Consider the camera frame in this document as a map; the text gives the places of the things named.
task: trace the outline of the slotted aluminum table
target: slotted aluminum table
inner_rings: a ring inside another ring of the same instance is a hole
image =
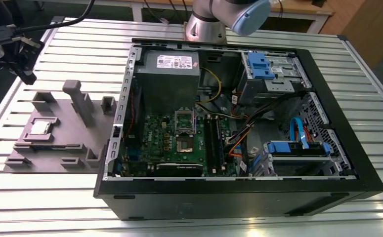
[[[92,99],[118,98],[131,38],[183,39],[183,26],[104,20],[48,30],[38,81],[18,79],[0,105],[0,235],[43,236],[382,236],[383,193],[311,217],[122,222],[94,199],[95,174],[6,174],[4,161],[34,111],[35,92],[55,98],[66,79],[82,80]],[[231,44],[309,49],[383,181],[383,86],[349,42],[337,36],[227,32]]]

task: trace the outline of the ram slot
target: ram slot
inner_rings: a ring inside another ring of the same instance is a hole
[[[205,118],[205,141],[206,141],[206,162],[207,162],[207,170],[213,173],[213,170],[217,168],[217,154],[214,151],[214,137],[211,130],[211,118]]]
[[[205,119],[206,158],[210,173],[217,173],[225,162],[219,121]]]
[[[225,163],[225,156],[223,156],[223,142],[222,142],[222,133],[221,133],[221,124],[219,124],[219,119],[214,120],[215,122],[215,127],[217,127],[217,147],[218,147],[218,164],[219,168],[223,166]]]

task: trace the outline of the gray robot arm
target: gray robot arm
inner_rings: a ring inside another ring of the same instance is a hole
[[[226,42],[225,26],[241,36],[254,33],[271,11],[270,0],[195,0],[186,39]]]

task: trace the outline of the open computer tower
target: open computer tower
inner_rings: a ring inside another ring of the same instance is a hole
[[[95,197],[123,220],[314,215],[383,192],[307,50],[134,39]]]

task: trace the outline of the green motherboard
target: green motherboard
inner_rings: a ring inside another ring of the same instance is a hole
[[[179,114],[177,119],[175,115],[147,115],[142,148],[139,151],[127,152],[130,176],[147,176],[150,169],[161,163],[197,164],[203,167],[202,176],[237,176],[234,163],[225,163],[218,172],[209,167],[207,134],[205,133],[207,119],[207,117],[187,117],[187,114]],[[230,121],[227,118],[217,117],[217,122],[222,136],[219,143],[223,143],[231,136]],[[191,127],[194,128],[191,134],[179,134],[179,129]]]

